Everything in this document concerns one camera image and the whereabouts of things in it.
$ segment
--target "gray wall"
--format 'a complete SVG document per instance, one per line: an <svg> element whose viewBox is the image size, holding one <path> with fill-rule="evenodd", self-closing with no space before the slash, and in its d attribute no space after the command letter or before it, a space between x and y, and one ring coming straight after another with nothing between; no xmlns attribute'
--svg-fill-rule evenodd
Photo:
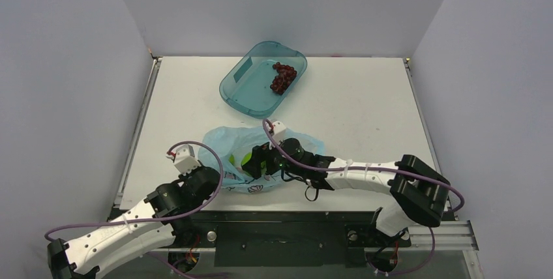
<svg viewBox="0 0 553 279"><path fill-rule="evenodd" d="M277 40L307 55L410 56L442 0L124 0L157 55L243 55Z"/></svg>
<svg viewBox="0 0 553 279"><path fill-rule="evenodd" d="M151 58L123 0L0 0L0 65L0 277L48 278L42 234L107 215Z"/></svg>
<svg viewBox="0 0 553 279"><path fill-rule="evenodd" d="M413 56L487 278L551 278L553 1L444 0Z"/></svg>

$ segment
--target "cable tie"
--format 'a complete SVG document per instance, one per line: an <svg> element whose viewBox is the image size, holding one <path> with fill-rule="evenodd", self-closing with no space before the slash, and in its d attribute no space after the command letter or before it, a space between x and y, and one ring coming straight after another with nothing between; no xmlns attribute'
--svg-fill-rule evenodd
<svg viewBox="0 0 553 279"><path fill-rule="evenodd" d="M128 229L128 234L129 234L129 235L132 234L132 229L130 228L130 225L129 225L128 222L127 222L126 216L125 216L125 215L122 215L122 217L123 217L123 221L125 222L125 226L126 226L127 229Z"/></svg>
<svg viewBox="0 0 553 279"><path fill-rule="evenodd" d="M353 164L353 160L352 159L349 159L346 161L346 167L344 167L344 176L347 177L348 176L348 168L350 168L350 166Z"/></svg>

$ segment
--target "bunch of grapes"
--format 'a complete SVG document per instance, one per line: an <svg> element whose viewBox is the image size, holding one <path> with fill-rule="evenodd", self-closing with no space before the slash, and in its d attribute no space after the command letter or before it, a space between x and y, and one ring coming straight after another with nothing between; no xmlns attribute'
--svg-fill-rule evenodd
<svg viewBox="0 0 553 279"><path fill-rule="evenodd" d="M278 75L273 79L271 90L278 95L282 95L295 79L297 71L292 66L283 65L280 62L276 62L273 65L273 69L278 72Z"/></svg>

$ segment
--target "blue plastic bag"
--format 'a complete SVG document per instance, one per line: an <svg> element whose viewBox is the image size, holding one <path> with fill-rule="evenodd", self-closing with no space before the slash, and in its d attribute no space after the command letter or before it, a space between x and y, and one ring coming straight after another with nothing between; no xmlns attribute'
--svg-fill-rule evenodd
<svg viewBox="0 0 553 279"><path fill-rule="evenodd" d="M296 138L306 151L324 154L324 143L311 136L286 129L285 138ZM242 193L268 191L283 183L279 171L274 174L265 174L259 179L253 179L241 169L242 159L251 153L256 145L262 145L268 141L267 135L260 126L254 128L218 127L206 133L202 140L219 155L223 163L225 171L223 188ZM200 149L198 158L205 166L219 169L215 158L208 150Z"/></svg>

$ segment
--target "white table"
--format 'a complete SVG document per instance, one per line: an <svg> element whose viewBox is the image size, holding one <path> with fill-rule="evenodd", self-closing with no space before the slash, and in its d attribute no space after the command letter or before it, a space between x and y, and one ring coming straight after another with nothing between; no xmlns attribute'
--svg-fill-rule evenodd
<svg viewBox="0 0 553 279"><path fill-rule="evenodd" d="M239 60L163 57L121 185L121 209L177 177L165 157L172 144L201 141L218 126L261 124L229 107L219 95L219 83ZM326 155L390 162L414 154L434 166L408 76L402 59L310 57L307 71L271 118L323 140ZM204 210L374 211L393 200L373 192L323 190L318 201L309 202L305 188L286 183L259 194L221 191Z"/></svg>

